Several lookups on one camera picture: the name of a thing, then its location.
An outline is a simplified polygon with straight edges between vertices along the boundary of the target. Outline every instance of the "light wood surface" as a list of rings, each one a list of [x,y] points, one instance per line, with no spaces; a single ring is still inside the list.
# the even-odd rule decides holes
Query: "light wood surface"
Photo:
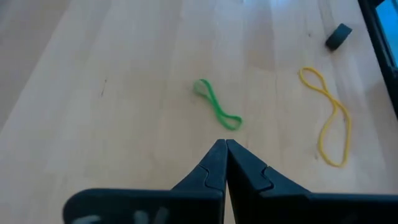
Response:
[[[32,54],[29,81],[12,88],[13,97],[21,91],[15,106],[1,108],[12,108],[2,112],[1,223],[61,223],[68,197],[91,187],[169,189],[220,138],[314,192],[398,193],[397,119],[357,0],[52,2],[62,16],[41,31],[51,35]],[[323,43],[342,22],[353,33],[331,53]],[[30,60],[3,57],[10,69]],[[321,71],[351,113],[343,169],[317,153],[331,104],[300,82],[304,66]],[[192,93],[199,78],[244,118],[239,131],[225,130]],[[336,161],[344,137],[340,115],[325,139]],[[225,223],[233,223],[229,200]]]

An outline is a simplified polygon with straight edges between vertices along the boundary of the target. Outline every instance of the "black object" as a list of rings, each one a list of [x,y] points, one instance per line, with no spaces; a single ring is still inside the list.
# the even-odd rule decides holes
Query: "black object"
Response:
[[[390,95],[392,106],[398,117],[398,68],[394,62],[390,45],[384,35],[380,19],[376,12],[376,7],[384,2],[384,0],[358,0],[358,2]]]
[[[390,223],[398,209],[398,196],[311,193],[236,141],[220,139],[172,190],[85,190],[65,204],[63,220],[219,224],[226,180],[237,224]],[[90,216],[98,221],[77,222]]]
[[[340,24],[337,29],[331,34],[331,36],[326,40],[325,45],[330,50],[336,50],[348,37],[352,29],[344,24]]]

